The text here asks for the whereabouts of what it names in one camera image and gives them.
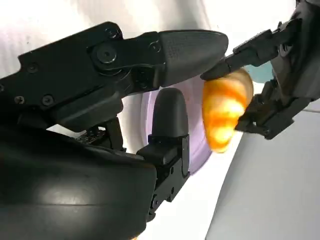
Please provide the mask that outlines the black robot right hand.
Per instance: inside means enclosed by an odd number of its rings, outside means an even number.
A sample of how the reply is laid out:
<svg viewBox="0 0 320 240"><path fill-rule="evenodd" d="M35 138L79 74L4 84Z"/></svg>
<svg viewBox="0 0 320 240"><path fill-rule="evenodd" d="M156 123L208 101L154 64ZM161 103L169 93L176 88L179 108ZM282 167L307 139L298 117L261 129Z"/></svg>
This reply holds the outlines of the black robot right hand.
<svg viewBox="0 0 320 240"><path fill-rule="evenodd" d="M212 30L123 38L105 22L19 56L0 80L0 237L130 240L190 176L186 102L174 85L228 48ZM148 145L127 153L123 98L158 91Z"/></svg>

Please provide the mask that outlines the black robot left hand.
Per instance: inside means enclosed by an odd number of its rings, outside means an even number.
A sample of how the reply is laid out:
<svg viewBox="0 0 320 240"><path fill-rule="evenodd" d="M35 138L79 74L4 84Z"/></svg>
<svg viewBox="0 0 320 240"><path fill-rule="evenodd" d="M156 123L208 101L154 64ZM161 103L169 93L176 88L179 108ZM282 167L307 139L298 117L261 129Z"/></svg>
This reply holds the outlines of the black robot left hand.
<svg viewBox="0 0 320 240"><path fill-rule="evenodd" d="M298 0L289 21L237 46L201 78L210 81L242 67L258 67L267 62L271 63L273 79L253 97L236 130L271 140L320 97L319 1Z"/></svg>

